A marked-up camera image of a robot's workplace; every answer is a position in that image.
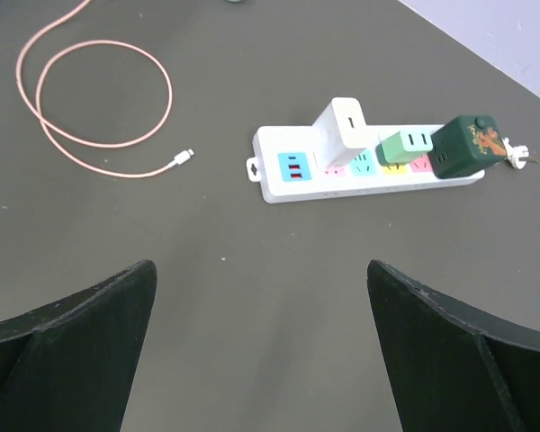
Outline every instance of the white charger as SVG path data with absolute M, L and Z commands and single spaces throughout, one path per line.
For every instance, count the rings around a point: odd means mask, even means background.
M 362 107 L 354 97 L 332 99 L 312 128 L 320 135 L 315 157 L 321 169 L 345 167 L 379 142 L 366 127 Z

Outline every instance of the dark green plug adapter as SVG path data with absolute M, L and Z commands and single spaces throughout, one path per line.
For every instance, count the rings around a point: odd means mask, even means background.
M 506 158 L 496 122 L 489 115 L 460 115 L 432 134 L 428 153 L 438 178 L 467 177 Z

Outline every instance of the light green plug adapter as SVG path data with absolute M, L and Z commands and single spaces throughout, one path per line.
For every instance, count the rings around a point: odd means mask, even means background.
M 380 144 L 388 164 L 409 164 L 432 148 L 429 130 L 401 130 Z

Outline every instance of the blue usb port panel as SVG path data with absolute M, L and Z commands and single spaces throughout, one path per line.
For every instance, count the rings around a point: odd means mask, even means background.
M 285 182 L 304 182 L 312 179 L 305 153 L 278 153 L 278 161 Z

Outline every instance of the power cord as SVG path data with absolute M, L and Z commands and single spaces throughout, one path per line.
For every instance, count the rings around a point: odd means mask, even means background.
M 99 149 L 122 149 L 125 147 L 130 147 L 130 146 L 139 144 L 142 141 L 147 140 L 148 138 L 153 136 L 156 132 L 158 132 L 160 128 L 162 128 L 170 112 L 172 111 L 172 99 L 173 99 L 172 83 L 170 81 L 170 76 L 168 76 L 168 73 L 166 69 L 164 68 L 164 66 L 154 56 L 152 56 L 151 54 L 149 54 L 147 51 L 145 51 L 142 48 L 136 47 L 126 42 L 120 42 L 118 40 L 86 40 L 84 42 L 79 42 L 66 49 L 63 49 L 61 52 L 59 52 L 58 54 L 55 54 L 50 60 L 48 60 L 48 62 L 44 66 L 44 69 L 40 73 L 38 84 L 36 85 L 36 94 L 34 96 L 35 103 L 32 103 L 32 101 L 26 94 L 26 91 L 23 86 L 22 74 L 23 74 L 23 64 L 26 59 L 26 56 L 28 55 L 28 51 L 30 51 L 32 46 L 38 41 L 39 38 L 44 36 L 46 33 L 50 32 L 51 30 L 55 29 L 59 25 L 72 19 L 74 16 L 79 14 L 85 7 L 87 7 L 91 2 L 92 0 L 84 0 L 72 11 L 68 12 L 66 15 L 62 16 L 61 18 L 58 18 L 56 21 L 51 22 L 50 24 L 48 24 L 47 26 L 39 30 L 26 42 L 26 44 L 20 51 L 18 59 L 16 60 L 16 84 L 18 85 L 18 91 L 20 92 L 20 96 L 26 103 L 26 106 L 28 106 L 28 109 L 30 109 L 30 111 L 36 116 L 36 118 L 40 122 L 40 126 L 42 127 L 42 129 L 44 130 L 44 133 L 46 134 L 48 139 L 52 142 L 52 144 L 54 144 L 54 146 L 56 146 L 56 148 L 60 150 L 60 152 L 64 156 L 74 161 L 75 163 L 79 164 L 81 167 L 89 169 L 90 171 L 94 171 L 99 174 L 104 174 L 105 176 L 112 176 L 112 177 L 119 177 L 119 178 L 146 178 L 146 177 L 157 176 L 159 174 L 166 172 L 170 168 L 176 167 L 178 165 L 182 165 L 184 162 L 186 162 L 188 159 L 190 159 L 194 155 L 194 152 L 191 149 L 180 152 L 178 155 L 174 157 L 172 161 L 168 162 L 166 165 L 154 171 L 149 171 L 147 173 L 128 174 L 128 173 L 121 173 L 121 172 L 116 172 L 116 171 L 109 171 L 106 169 L 101 169 L 97 166 L 92 166 L 86 163 L 85 161 L 79 159 L 78 157 L 72 155 L 69 151 L 67 151 L 64 147 L 62 147 L 62 145 L 58 141 L 56 141 L 56 139 L 54 139 L 54 137 L 51 134 L 51 131 L 55 131 L 56 133 L 60 134 L 61 136 L 69 140 L 72 140 L 78 144 L 82 144 L 88 147 L 94 147 L 94 148 L 99 148 Z M 136 139 L 131 139 L 130 141 L 119 142 L 115 144 L 93 142 L 87 139 L 81 139 L 79 137 L 76 137 L 62 130 L 60 127 L 56 126 L 51 121 L 44 118 L 44 116 L 42 115 L 41 92 L 44 86 L 44 81 L 46 80 L 46 76 L 48 75 L 48 72 L 50 71 L 50 68 L 52 67 L 52 65 L 54 65 L 54 63 L 56 63 L 58 60 L 60 60 L 62 57 L 66 56 L 72 51 L 80 50 L 82 48 L 91 47 L 94 45 L 113 45 L 117 47 L 123 47 L 128 50 L 134 50 L 138 52 L 139 54 L 141 54 L 142 56 L 146 57 L 147 59 L 151 60 L 158 67 L 158 69 L 160 69 L 160 72 L 162 72 L 162 74 L 164 75 L 164 79 L 166 80 L 167 92 L 168 92 L 168 101 L 166 104 L 166 110 L 164 112 L 164 115 L 160 119 L 160 121 L 157 123 L 157 125 L 154 126 L 152 130 L 148 131 L 141 137 L 138 137 Z

